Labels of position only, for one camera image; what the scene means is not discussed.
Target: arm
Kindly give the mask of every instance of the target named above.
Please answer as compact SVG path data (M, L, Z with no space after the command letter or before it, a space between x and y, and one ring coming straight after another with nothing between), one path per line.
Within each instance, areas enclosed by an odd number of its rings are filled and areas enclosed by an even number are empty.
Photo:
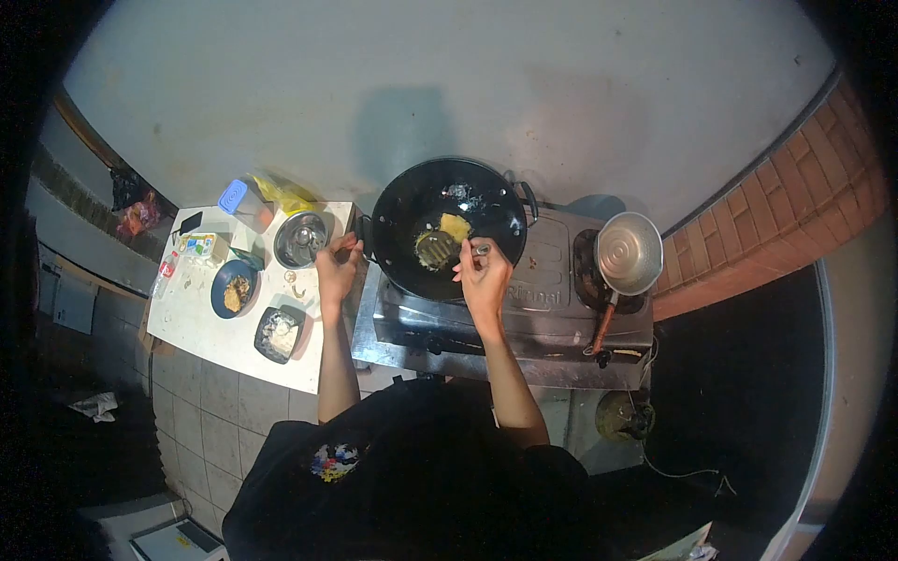
M487 243L489 253L474 258L471 245ZM487 355L489 387L499 427L521 448L548 444L549 432L542 413L533 399L511 352L502 325L502 301L505 299L512 266L502 250L490 238L474 238L462 243L462 262L455 266L455 281L462 282L474 327L483 340Z
M336 259L338 250L352 250L346 263ZM321 322L324 343L321 348L321 374L318 378L318 422L327 423L361 400L358 377L349 354L349 341L343 325L341 306L352 287L356 266L362 256L362 242L349 233L331 241L315 256L318 291L321 297Z

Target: stainless steel bowl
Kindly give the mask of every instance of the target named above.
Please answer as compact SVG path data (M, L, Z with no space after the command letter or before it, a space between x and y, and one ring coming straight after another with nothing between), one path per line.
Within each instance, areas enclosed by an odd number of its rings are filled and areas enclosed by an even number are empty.
M615 215L596 237L595 262L612 290L624 296L642 294L664 267L661 234L640 213Z
M328 244L328 227L311 211L287 218L275 234L275 259L284 268L300 269L315 262L315 254Z

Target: hand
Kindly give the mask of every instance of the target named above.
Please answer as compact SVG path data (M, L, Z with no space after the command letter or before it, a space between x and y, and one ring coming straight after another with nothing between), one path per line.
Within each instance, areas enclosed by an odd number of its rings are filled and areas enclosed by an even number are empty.
M489 245L489 253L474 257L471 246ZM462 241L461 263L453 267L453 281L462 283L464 301L474 319L474 327L483 339L502 338L502 302L505 300L512 266L491 238Z
M321 318L336 323L340 316L340 305L352 288L358 261L362 258L363 242L356 241L356 234L350 232L330 241L330 245L315 255L318 269L318 294L321 297ZM352 250L346 263L338 263L339 250Z

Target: person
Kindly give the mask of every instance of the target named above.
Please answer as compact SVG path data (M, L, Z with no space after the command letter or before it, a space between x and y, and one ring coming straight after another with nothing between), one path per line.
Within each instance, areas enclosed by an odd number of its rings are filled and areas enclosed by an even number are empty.
M473 257L472 244L490 251ZM319 425L271 427L224 518L231 559L577 557L586 473L549 444L506 341L512 265L475 238L454 268L483 340L494 417L451 382L396 381L360 398L341 304L362 249L351 233L317 255Z

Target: white countertop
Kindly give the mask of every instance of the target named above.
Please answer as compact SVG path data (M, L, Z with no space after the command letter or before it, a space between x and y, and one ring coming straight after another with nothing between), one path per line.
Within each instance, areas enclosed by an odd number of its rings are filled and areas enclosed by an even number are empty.
M347 231L351 224L352 203L314 205L328 225L331 236ZM286 215L278 210L265 233L257 234L217 206L185 208L178 211L172 229L199 211L203 212L203 221L192 233L224 234L231 247L250 250L259 256L264 250L265 270L260 274L256 293L237 317L223 320L212 311L211 305L212 279L218 267L207 267L182 257L163 298L151 303L147 332L225 368L294 390L318 393L323 340L318 273L314 267L294 271L296 280L291 286L284 279L287 269L277 263L271 252L277 229L286 220ZM163 256L174 249L169 236ZM299 343L287 364L270 361L253 346L259 320L269 306L293 307L307 314Z

